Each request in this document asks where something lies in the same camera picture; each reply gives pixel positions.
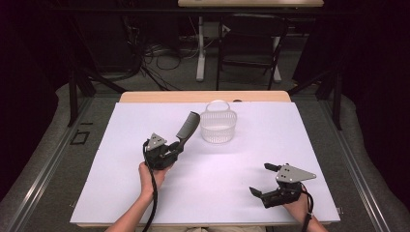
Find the person's forearm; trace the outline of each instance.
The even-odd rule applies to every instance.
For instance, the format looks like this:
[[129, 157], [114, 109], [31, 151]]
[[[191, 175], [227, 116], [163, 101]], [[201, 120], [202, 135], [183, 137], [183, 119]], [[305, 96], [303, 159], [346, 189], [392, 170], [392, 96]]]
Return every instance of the person's forearm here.
[[131, 207], [106, 231], [135, 231], [135, 227], [140, 222], [152, 199], [152, 194], [140, 195], [131, 205]]
[[328, 230], [313, 216], [308, 223], [307, 232], [327, 232]]

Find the handle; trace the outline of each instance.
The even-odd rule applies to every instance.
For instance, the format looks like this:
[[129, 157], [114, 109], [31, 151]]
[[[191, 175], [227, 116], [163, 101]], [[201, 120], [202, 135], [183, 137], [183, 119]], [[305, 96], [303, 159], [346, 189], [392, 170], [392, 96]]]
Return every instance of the handle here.
[[[225, 110], [209, 110], [208, 107], [211, 106], [212, 104], [215, 104], [215, 103], [225, 103], [228, 107], [227, 107], [227, 109], [225, 109]], [[224, 100], [214, 100], [214, 101], [211, 101], [211, 102], [209, 102], [209, 103], [207, 104], [207, 106], [206, 106], [206, 108], [205, 108], [205, 111], [226, 111], [226, 110], [230, 110], [230, 105], [229, 105], [228, 102], [226, 102], [226, 101], [224, 101]]]

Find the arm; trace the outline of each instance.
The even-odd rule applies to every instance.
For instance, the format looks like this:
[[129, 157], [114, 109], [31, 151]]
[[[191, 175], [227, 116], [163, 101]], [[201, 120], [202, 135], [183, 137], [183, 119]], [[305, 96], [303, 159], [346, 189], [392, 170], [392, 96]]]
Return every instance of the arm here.
[[[289, 212], [289, 214], [300, 223], [304, 223], [305, 216], [308, 213], [308, 197], [305, 194], [301, 194], [299, 200], [290, 204], [284, 204], [283, 207]], [[311, 220], [307, 226], [307, 232], [327, 232], [328, 230], [320, 223], [315, 216], [311, 217]]]
[[[165, 173], [170, 167], [164, 170], [154, 170], [154, 177], [157, 183], [157, 189], [162, 185], [165, 179]], [[152, 186], [151, 175], [148, 167], [144, 162], [139, 164], [139, 178], [141, 179], [141, 193], [130, 208], [115, 221], [106, 231], [134, 231], [135, 227], [141, 220], [151, 201], [153, 200], [154, 188]]]

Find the black curtain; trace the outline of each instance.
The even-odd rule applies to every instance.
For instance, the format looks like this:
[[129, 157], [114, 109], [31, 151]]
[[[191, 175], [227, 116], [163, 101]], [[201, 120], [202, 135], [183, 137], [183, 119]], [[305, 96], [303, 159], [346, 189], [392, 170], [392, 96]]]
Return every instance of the black curtain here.
[[342, 93], [356, 104], [366, 151], [410, 209], [410, 8], [399, 0], [327, 0], [325, 8], [360, 15], [319, 19], [293, 78], [309, 81], [343, 56]]
[[55, 90], [68, 82], [50, 23], [32, 1], [1, 3], [1, 199], [52, 121]]
[[[159, 8], [175, 9], [178, 8], [177, 0], [139, 0], [137, 8]], [[178, 16], [154, 15], [141, 18], [146, 22], [144, 33], [147, 38], [165, 45], [174, 51], [179, 50], [179, 25]]]

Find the dark background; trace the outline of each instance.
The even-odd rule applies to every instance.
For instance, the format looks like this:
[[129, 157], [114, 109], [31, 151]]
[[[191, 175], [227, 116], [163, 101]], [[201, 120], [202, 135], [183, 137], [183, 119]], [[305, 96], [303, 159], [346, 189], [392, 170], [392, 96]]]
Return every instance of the dark background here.
[[[176, 1], [168, 3], [169, 6], [164, 7], [176, 6]], [[71, 61], [74, 59], [95, 70], [99, 67], [67, 21], [49, 20], [32, 1], [2, 2], [1, 5], [0, 196], [3, 198], [52, 120], [58, 104], [55, 91], [68, 83], [73, 69]], [[410, 129], [410, 32], [405, 15], [410, 9], [401, 1], [393, 0], [327, 0], [325, 7], [360, 11], [362, 16], [355, 20], [318, 20], [294, 79], [302, 83], [329, 68], [345, 49], [346, 39], [353, 36], [342, 72], [342, 92], [357, 106], [368, 155], [392, 192], [410, 209], [406, 191], [410, 184], [407, 171], [410, 166], [407, 135]], [[168, 23], [171, 25], [166, 27], [168, 32], [154, 24], [150, 28], [158, 30], [147, 34], [159, 41], [164, 40], [162, 35], [178, 36], [175, 34], [178, 20], [168, 20]], [[177, 46], [174, 36], [164, 43]], [[122, 43], [126, 36], [114, 39]], [[121, 50], [117, 55], [132, 56], [126, 46]], [[132, 68], [132, 62], [118, 61], [121, 60], [114, 64], [101, 60], [98, 64], [106, 68]]]

